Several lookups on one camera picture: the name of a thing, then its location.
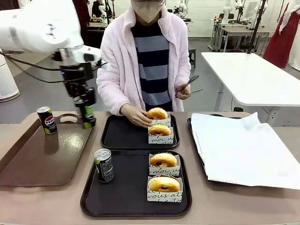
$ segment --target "beige table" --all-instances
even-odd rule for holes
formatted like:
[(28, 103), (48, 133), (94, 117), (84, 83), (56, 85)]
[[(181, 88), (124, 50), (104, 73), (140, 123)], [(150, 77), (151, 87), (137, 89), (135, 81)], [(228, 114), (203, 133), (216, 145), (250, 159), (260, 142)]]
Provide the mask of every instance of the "beige table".
[(103, 23), (103, 22), (90, 22), (90, 25), (89, 25), (89, 27), (98, 28), (98, 30), (105, 29), (107, 26), (108, 26), (108, 24)]
[[(216, 45), (215, 46), (215, 50), (217, 52), (219, 52), (221, 50), (221, 46), (222, 46), (222, 42), (223, 42), (223, 37), (224, 41), (225, 41), (225, 45), (224, 45), (224, 49), (223, 52), (226, 52), (226, 47), (227, 47), (227, 42), (228, 42), (228, 38), (229, 37), (239, 37), (238, 42), (236, 44), (236, 46), (238, 47), (240, 45), (241, 42), (241, 38), (245, 37), (245, 36), (251, 36), (253, 33), (253, 30), (249, 30), (246, 28), (246, 25), (241, 25), (241, 26), (223, 26), (221, 24), (219, 24), (219, 28), (220, 28), (220, 34), (217, 37), (216, 40)], [(257, 36), (257, 41), (255, 44), (255, 52), (257, 51), (258, 48), (258, 44), (261, 40), (261, 37), (265, 36), (265, 41), (263, 43), (262, 46), (262, 51), (266, 45), (266, 42), (268, 40), (269, 34), (274, 32), (274, 30), (270, 29), (270, 28), (266, 28), (266, 27), (259, 27), (256, 33)]]
[[(185, 159), (193, 203), (182, 217), (103, 218), (86, 216), (80, 198), (93, 163), (101, 148), (100, 138), (109, 113), (96, 112), (94, 128), (73, 179), (62, 187), (0, 187), (0, 224), (23, 225), (96, 225), (96, 224), (286, 224), (300, 221), (300, 191), (268, 187), (216, 187), (207, 182), (187, 125), (190, 113), (172, 113), (178, 123), (180, 144), (175, 149)], [(222, 113), (245, 116), (247, 113)], [(38, 118), (29, 115), (20, 125), (11, 125), (11, 135), (1, 139), (0, 158)], [(0, 136), (7, 125), (0, 125)], [(300, 128), (275, 128), (294, 156), (300, 160)]]
[[(214, 19), (210, 19), (210, 21), (213, 22), (213, 27), (212, 27), (211, 37), (210, 37), (210, 45), (208, 45), (208, 47), (212, 51), (215, 51), (218, 46), (218, 45), (216, 45), (216, 39), (219, 38), (218, 37), (219, 24), (221, 24), (222, 21), (214, 20)], [(229, 24), (222, 24), (222, 26), (245, 26), (245, 25), (240, 24), (240, 23), (233, 23), (233, 24), (229, 23)]]

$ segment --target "hand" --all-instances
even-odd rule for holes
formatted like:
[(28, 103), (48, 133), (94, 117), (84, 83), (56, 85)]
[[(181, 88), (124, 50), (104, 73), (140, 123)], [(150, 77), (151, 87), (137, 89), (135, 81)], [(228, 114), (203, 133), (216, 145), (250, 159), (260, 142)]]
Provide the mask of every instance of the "hand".
[(148, 128), (153, 126), (153, 124), (151, 124), (152, 120), (146, 117), (147, 112), (142, 109), (135, 108), (133, 106), (130, 106), (129, 104), (124, 104), (120, 108), (120, 112), (124, 116), (126, 116), (133, 124), (136, 124), (143, 128)]
[[(179, 90), (183, 89), (186, 85), (185, 84), (179, 84), (175, 91), (178, 92)], [(178, 92), (176, 94), (176, 97), (181, 99), (181, 100), (185, 100), (188, 99), (191, 96), (191, 88), (190, 86), (187, 86), (185, 89), (183, 89), (182, 91)]]

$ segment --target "white table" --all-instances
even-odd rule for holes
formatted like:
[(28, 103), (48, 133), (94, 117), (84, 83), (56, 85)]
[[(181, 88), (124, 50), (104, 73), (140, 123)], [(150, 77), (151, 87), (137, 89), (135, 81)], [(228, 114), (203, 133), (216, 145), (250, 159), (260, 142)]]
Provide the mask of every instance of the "white table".
[(273, 124), (282, 106), (300, 106), (300, 80), (260, 56), (241, 52), (203, 52), (221, 86), (215, 105), (219, 111), (224, 87), (241, 105), (271, 107), (267, 123)]

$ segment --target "lab room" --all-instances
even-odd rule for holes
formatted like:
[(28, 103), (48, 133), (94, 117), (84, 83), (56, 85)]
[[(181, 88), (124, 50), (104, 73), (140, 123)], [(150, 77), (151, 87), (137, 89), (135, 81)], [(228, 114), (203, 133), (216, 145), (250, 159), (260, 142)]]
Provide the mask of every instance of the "lab room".
[(1, 0), (0, 225), (300, 225), (300, 0)]

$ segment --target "donut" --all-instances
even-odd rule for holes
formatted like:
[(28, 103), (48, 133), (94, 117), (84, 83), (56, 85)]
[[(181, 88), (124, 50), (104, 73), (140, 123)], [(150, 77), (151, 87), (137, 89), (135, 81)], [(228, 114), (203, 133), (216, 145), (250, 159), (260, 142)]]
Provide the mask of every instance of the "donut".
[(150, 158), (150, 165), (158, 167), (175, 167), (177, 159), (170, 153), (159, 153)]
[(148, 111), (147, 117), (152, 120), (164, 120), (168, 118), (168, 114), (162, 108), (153, 108)]
[(179, 192), (180, 185), (179, 182), (171, 176), (157, 176), (149, 180), (148, 188), (150, 191)]
[(168, 136), (171, 134), (171, 130), (166, 125), (156, 124), (148, 129), (149, 134), (156, 136)]

